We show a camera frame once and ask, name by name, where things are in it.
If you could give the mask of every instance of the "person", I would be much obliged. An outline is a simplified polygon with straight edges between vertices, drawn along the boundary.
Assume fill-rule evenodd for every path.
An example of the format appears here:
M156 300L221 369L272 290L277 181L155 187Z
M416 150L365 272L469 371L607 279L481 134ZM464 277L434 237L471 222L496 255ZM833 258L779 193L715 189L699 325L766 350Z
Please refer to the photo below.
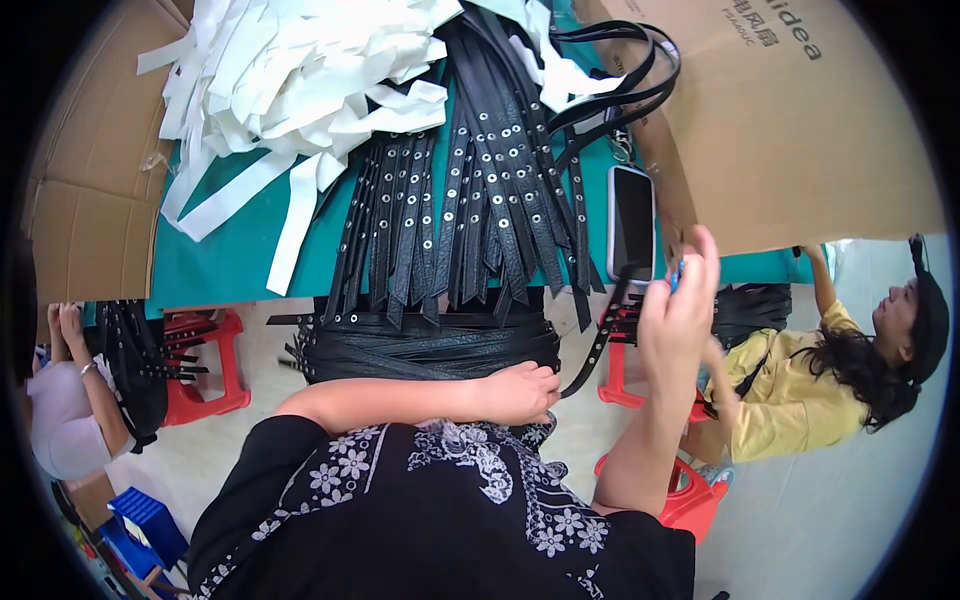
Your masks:
M821 247L803 247L820 328L761 329L726 356L711 340L704 396L718 419L691 423L681 449L711 465L745 463L838 444L863 428L875 433L910 412L949 331L947 302L923 266L922 240L911 248L916 277L889 289L873 312L871 336L837 299Z
M661 526L719 277L704 228L671 296L650 285L648 401L592 503L538 448L560 378L533 361L479 379L316 383L257 424L193 531L200 598L691 598L694 540Z
M80 309L50 304L50 362L27 382L30 443L39 465L61 480L82 479L135 443L103 356L91 356Z

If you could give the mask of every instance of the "silver bracelet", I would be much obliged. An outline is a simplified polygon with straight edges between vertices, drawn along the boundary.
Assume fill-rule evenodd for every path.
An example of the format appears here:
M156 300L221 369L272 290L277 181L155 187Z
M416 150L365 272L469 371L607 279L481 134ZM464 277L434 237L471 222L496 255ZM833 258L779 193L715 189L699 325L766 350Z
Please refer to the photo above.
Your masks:
M89 370L91 370L91 369L96 369L96 368L97 368L97 363L94 362L94 361L90 361L90 364L89 364L89 365L87 365L86 367L83 367L82 369L80 369L80 379L83 379L83 378L84 378L84 375L86 375L86 372L87 372L87 371L89 371Z

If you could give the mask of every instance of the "tiled floor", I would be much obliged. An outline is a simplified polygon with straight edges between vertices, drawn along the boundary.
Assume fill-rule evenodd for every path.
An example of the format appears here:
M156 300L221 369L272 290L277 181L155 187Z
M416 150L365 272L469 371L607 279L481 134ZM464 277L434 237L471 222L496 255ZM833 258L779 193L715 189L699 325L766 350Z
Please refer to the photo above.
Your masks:
M930 264L952 305L945 238L930 238ZM836 267L837 291L853 317L872 330L870 312L889 285L911 275L906 244L854 241ZM594 314L606 299L593 297ZM251 427L303 386L299 373L276 363L293 327L267 327L272 314L301 312L310 300L274 300L239 310L246 331L238 356L250 407L159 432L140 456L108 466L113 486L127 486L164 502L189 538L207 503L220 489ZM564 334L561 373L566 384L583 363L595 329L575 329L572 297L561 294L547 315ZM791 328L816 325L812 288L795 286ZM877 435L857 435L834 448L737 468L731 492L698 549L697 597L720 589L735 600L851 598L870 577L897 533L924 476L946 391L948 359L913 413ZM205 365L216 364L204 360ZM590 381L554 409L559 427L543 446L545 460L570 468L566 484L592 496L593 464L623 427L626 409L601 402L596 384L606 377L601 361ZM216 376L211 377L215 383Z

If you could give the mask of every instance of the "black floral top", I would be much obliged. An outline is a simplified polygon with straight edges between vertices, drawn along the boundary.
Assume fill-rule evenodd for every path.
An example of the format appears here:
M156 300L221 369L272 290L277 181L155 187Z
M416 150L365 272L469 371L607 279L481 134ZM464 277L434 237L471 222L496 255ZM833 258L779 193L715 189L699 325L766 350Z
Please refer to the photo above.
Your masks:
M538 449L549 425L432 420L331 440L253 428L193 533L197 598L691 598L693 537L595 513Z

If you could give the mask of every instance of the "cardboard sheet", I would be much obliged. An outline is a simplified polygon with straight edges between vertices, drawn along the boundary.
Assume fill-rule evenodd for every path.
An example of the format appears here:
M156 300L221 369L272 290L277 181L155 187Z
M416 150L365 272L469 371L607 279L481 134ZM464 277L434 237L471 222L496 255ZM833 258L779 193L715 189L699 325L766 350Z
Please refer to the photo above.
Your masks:
M671 98L633 126L665 242L693 223L710 228L722 254L945 230L910 107L838 0L573 6L585 24L656 25L683 55ZM614 75L646 52L629 40L595 45Z

